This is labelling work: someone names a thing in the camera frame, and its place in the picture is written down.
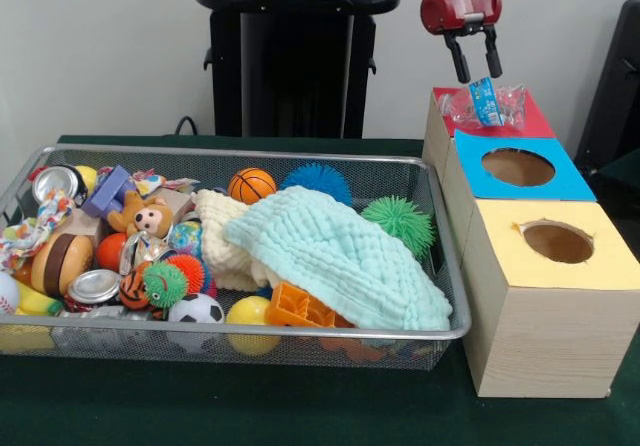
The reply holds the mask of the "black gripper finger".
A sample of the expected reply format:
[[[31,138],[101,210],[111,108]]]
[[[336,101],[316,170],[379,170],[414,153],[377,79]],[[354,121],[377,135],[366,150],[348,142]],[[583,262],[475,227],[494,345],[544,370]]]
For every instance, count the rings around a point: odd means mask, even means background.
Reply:
[[[491,78],[499,78],[503,74],[499,53],[496,46],[497,34],[493,25],[486,25],[483,29],[485,35],[486,62]]]
[[[462,52],[460,44],[457,41],[457,37],[453,33],[445,33],[444,40],[447,48],[449,49],[452,61],[454,64],[456,77],[462,84],[470,82],[470,73],[465,55]]]

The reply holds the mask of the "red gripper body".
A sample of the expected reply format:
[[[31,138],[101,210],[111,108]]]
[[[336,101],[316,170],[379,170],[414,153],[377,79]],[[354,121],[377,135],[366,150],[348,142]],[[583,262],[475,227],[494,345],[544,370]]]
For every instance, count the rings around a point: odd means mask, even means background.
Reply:
[[[502,13],[502,0],[422,0],[420,17],[432,35],[473,34],[494,26]]]

